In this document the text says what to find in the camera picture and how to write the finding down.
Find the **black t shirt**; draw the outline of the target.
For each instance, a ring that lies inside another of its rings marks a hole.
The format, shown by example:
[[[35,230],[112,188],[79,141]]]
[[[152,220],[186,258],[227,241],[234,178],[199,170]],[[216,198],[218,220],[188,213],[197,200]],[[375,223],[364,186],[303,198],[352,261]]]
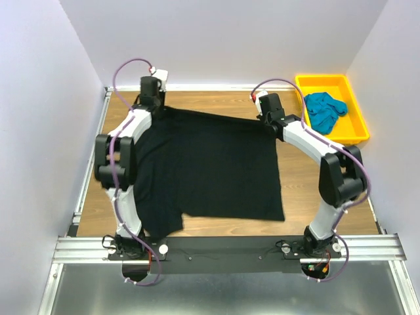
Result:
[[[166,108],[135,145],[135,205],[153,238],[183,215],[283,221],[276,137],[259,121]]]

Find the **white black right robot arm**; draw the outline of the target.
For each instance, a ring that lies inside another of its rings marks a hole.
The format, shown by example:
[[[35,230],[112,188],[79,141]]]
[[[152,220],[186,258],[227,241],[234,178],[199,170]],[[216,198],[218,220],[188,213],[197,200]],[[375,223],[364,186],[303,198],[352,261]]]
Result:
[[[312,131],[298,116],[287,115],[275,93],[263,90],[251,100],[257,107],[257,118],[276,138],[298,148],[320,167],[320,207],[305,228],[302,242],[306,254],[319,253],[332,244],[336,227],[347,207],[368,187],[361,170],[360,151],[356,146],[346,147],[332,142]]]

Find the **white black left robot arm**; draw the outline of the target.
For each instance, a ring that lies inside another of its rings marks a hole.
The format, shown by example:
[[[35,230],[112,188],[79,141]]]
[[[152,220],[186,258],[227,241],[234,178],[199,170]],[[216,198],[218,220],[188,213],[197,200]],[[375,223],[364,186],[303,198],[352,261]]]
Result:
[[[94,177],[106,190],[117,221],[111,248],[130,259],[143,255],[157,257],[144,241],[135,205],[138,172],[135,144],[164,107],[167,78],[166,70],[141,77],[140,94],[135,105],[129,106],[127,117],[113,131],[98,135],[95,140]]]

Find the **teal t shirt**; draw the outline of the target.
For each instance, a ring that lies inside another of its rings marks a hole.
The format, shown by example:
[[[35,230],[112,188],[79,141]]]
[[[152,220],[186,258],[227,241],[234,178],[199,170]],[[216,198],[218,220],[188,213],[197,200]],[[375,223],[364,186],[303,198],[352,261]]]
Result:
[[[339,117],[348,113],[347,104],[327,92],[308,94],[304,101],[312,129],[321,135],[330,134]]]

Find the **yellow plastic bin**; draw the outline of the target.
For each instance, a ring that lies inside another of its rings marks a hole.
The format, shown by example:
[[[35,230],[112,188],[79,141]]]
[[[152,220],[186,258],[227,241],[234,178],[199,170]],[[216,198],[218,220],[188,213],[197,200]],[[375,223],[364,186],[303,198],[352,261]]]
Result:
[[[335,100],[344,102],[348,112],[338,117],[328,139],[344,145],[359,144],[369,139],[369,132],[363,119],[349,80],[343,74],[301,74],[295,76],[296,85],[303,95],[328,93]]]

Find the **aluminium back edge rail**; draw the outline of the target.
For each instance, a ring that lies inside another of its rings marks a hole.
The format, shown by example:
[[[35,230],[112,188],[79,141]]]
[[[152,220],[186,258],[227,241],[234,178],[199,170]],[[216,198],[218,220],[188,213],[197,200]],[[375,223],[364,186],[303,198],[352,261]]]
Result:
[[[250,84],[166,84],[166,91],[247,91],[251,92],[254,89],[254,85]],[[258,90],[266,89],[267,91],[295,91],[295,88],[286,83],[271,84],[267,83],[261,85]]]

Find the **black mounting base plate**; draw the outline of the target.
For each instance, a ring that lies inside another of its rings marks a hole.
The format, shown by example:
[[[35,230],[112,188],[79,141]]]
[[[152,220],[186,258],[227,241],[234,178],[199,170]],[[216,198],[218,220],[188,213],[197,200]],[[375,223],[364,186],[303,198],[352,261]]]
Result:
[[[122,261],[123,275],[309,272],[324,278],[326,265],[341,257],[335,240],[311,249],[302,236],[169,237],[147,241],[103,239],[111,261]]]

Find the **aluminium left side rail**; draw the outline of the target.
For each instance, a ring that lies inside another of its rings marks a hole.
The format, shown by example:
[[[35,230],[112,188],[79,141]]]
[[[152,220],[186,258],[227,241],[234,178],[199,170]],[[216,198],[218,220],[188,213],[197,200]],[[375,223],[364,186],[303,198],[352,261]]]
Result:
[[[104,122],[105,122],[105,119],[106,119],[106,114],[107,114],[107,111],[108,111],[108,106],[109,106],[109,103],[110,103],[111,95],[112,95],[112,92],[109,91],[107,88],[105,88],[105,95],[104,95],[104,100],[103,100],[103,103],[102,103],[102,111],[100,113],[98,126],[96,128],[96,131],[95,131],[95,134],[94,134],[94,137],[93,137],[93,142],[92,142],[93,145],[91,147],[91,153],[89,155],[89,159],[88,159],[88,162],[87,162],[87,167],[86,167],[85,174],[84,174],[84,177],[83,177],[83,182],[81,184],[81,189],[80,189],[78,197],[77,197],[75,209],[73,210],[72,219],[70,221],[68,231],[66,232],[66,237],[71,237],[72,238],[72,237],[77,236],[77,230],[79,228],[79,223],[80,223],[81,216],[82,216],[82,213],[83,213],[83,208],[84,208],[84,204],[85,204],[87,191],[88,191],[89,184],[90,184],[91,177],[92,177],[92,173],[93,173],[93,167],[94,167],[94,161],[95,161],[96,136],[99,135],[102,132],[102,128],[104,126]]]

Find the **aluminium front frame rail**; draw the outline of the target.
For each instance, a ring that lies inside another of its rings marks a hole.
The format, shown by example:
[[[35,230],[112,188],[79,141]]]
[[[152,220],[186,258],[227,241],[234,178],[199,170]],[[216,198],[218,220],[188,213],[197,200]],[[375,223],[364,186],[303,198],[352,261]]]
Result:
[[[339,241],[345,260],[345,247],[349,249],[350,261],[404,261],[402,244],[396,234],[346,235]],[[113,263],[108,251],[102,247],[100,238],[59,238],[52,259],[55,264]]]

